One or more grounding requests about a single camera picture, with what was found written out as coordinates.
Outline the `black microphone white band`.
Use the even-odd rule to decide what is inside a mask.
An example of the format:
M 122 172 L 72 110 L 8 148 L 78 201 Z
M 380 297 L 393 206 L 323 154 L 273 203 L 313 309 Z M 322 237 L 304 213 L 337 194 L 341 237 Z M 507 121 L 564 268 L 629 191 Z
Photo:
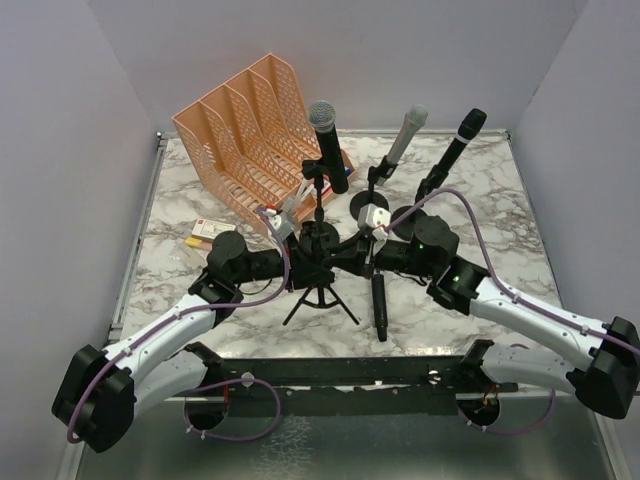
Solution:
M 382 273 L 373 274 L 371 279 L 371 293 L 374 325 L 376 328 L 378 340 L 380 342 L 386 342 L 388 330 L 388 314 L 385 281 L 384 275 Z

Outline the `small black tripod stand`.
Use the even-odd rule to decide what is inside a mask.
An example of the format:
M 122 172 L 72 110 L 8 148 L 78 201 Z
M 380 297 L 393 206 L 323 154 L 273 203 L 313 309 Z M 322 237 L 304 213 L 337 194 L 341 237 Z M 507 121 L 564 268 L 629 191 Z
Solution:
M 290 237 L 288 240 L 288 247 L 290 246 L 298 246 L 313 263 L 320 266 L 325 271 L 325 282 L 315 287 L 303 289 L 304 293 L 299 297 L 294 307 L 287 314 L 282 325 L 287 326 L 301 306 L 307 306 L 317 310 L 328 310 L 339 306 L 355 325 L 359 325 L 360 321 L 332 287 L 335 282 L 335 274 L 330 268 L 323 264 L 324 260 L 329 257 L 329 251 L 312 253 L 307 242 L 300 242 L 300 235 L 297 240 L 293 240 L 293 237 Z

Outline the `black microphone silver grille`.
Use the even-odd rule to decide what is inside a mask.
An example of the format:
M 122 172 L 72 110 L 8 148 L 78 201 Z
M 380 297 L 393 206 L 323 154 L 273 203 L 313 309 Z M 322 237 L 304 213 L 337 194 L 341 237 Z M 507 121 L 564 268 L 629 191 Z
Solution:
M 332 190 L 336 194 L 346 193 L 349 182 L 335 128 L 334 107 L 324 100 L 311 104 L 308 109 L 308 121 L 316 133 L 321 151 L 320 163 L 326 170 Z

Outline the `black microphone grey band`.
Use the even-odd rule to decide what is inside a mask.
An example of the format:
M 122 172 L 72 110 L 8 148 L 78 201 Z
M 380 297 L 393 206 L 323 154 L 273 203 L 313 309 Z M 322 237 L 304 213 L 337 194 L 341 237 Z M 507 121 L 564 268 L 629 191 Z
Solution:
M 445 153 L 434 166 L 435 171 L 447 175 L 455 162 L 467 148 L 469 143 L 479 134 L 487 120 L 487 114 L 478 108 L 473 108 L 462 120 L 458 130 L 446 149 Z

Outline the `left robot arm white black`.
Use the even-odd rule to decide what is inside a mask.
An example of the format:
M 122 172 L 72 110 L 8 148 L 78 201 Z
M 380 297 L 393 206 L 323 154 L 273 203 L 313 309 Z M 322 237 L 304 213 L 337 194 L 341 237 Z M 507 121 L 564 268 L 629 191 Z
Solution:
M 276 297 L 245 302 L 241 284 L 279 279 L 281 290 L 293 290 L 332 277 L 323 258 L 314 258 L 294 235 L 274 249 L 251 252 L 240 233 L 219 234 L 206 267 L 174 307 L 126 339 L 101 350 L 86 345 L 73 355 L 52 405 L 53 415 L 67 428 L 68 442 L 104 452 L 144 407 L 197 389 L 204 364 L 193 354 L 183 363 L 172 356 L 235 309 L 262 306 Z

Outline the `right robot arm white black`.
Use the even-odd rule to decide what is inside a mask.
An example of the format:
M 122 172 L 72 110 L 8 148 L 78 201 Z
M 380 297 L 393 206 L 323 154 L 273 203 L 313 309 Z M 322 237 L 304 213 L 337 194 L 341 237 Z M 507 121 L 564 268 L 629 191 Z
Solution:
M 377 253 L 356 234 L 331 248 L 328 265 L 363 276 L 373 270 L 430 278 L 428 295 L 441 307 L 505 326 L 544 347 L 516 353 L 490 344 L 480 359 L 495 383 L 528 383 L 573 394 L 612 419 L 627 416 L 639 385 L 639 334 L 616 316 L 593 319 L 549 305 L 492 277 L 457 253 L 458 236 L 439 216 L 425 215 L 410 241 L 388 240 Z

